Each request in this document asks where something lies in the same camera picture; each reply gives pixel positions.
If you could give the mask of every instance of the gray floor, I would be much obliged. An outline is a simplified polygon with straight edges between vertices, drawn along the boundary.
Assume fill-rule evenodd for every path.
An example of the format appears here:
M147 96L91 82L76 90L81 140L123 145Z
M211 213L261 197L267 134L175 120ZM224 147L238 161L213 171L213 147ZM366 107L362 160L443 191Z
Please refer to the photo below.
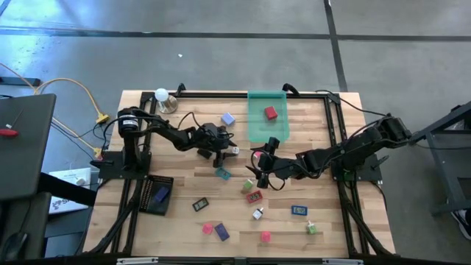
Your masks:
M12 0L0 16L0 29L329 33L322 0L136 3ZM339 34L471 33L471 2L465 0L331 0L331 4ZM170 89L180 82L192 90L278 90L285 82L302 91L339 90L329 40L0 35L0 43L2 63L27 77L79 80L109 114L116 112L124 89ZM401 117L411 131L471 100L470 42L340 41L339 46L348 91L360 92L366 109ZM0 75L10 74L0 69ZM96 113L83 91L61 82L48 92L57 94L58 119L77 132L92 128ZM3 86L0 93L20 96L31 91ZM92 136L86 139L94 146L101 144ZM469 263L471 242L455 221L428 213L430 206L446 200L429 152L404 147L380 153L391 155L382 171L397 252L410 258ZM45 172L87 166L88 161L68 139L51 131ZM75 246L50 243L48 255L67 254Z

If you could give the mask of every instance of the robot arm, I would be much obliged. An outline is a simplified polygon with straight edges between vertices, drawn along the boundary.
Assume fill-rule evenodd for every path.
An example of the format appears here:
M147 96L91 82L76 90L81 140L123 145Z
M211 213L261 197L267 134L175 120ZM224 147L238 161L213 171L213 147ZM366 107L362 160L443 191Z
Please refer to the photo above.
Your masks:
M289 177L302 179L304 177L318 178L320 174L335 161L343 170L352 171L362 166L365 160L378 150L398 148L407 144L411 132L407 130L399 118L386 116L376 121L373 126L363 132L352 135L346 141L327 149L314 149L297 153L296 159L279 158L275 156L279 141L271 137L269 142L253 151L262 152L256 169L247 167L258 180L257 187L267 188L268 175L275 173L281 180Z
M138 120L148 123L145 130L139 130ZM213 123L205 123L196 129L189 127L179 130L170 125L168 120L159 115L152 115L137 107L124 108L118 112L118 132L124 139L124 164L139 163L140 151L138 139L147 133L157 133L169 140L179 151L188 151L192 148L207 150L216 153L214 167L222 165L224 159L221 150L229 146L236 146L230 140L230 134L224 126L217 127Z

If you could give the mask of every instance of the green transparent bin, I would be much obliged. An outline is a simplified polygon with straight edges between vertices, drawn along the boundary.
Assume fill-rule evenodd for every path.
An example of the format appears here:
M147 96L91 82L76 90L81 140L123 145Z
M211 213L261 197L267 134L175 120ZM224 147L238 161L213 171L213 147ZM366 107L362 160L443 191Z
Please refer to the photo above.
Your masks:
M283 143L289 138L286 92L249 91L247 101L247 123L251 142L266 143L270 137L276 137ZM278 117L271 121L265 115L265 108L270 106L278 113Z

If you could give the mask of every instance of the red cube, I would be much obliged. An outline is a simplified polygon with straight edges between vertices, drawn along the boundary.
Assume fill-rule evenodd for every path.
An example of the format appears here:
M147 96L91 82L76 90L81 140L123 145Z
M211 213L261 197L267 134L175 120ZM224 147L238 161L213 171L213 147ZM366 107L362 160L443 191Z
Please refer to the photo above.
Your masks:
M270 242L272 240L272 234L270 232L262 232L261 234L262 242Z
M273 106L265 108L265 114L269 121L278 117L278 113Z

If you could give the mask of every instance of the purple cube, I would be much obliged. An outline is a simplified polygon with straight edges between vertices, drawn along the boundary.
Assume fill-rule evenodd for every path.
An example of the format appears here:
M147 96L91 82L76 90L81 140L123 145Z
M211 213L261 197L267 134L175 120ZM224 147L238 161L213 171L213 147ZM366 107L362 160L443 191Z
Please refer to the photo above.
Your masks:
M221 117L221 120L227 124L227 126L230 126L236 121L236 119L230 115L230 113L224 113L224 115Z

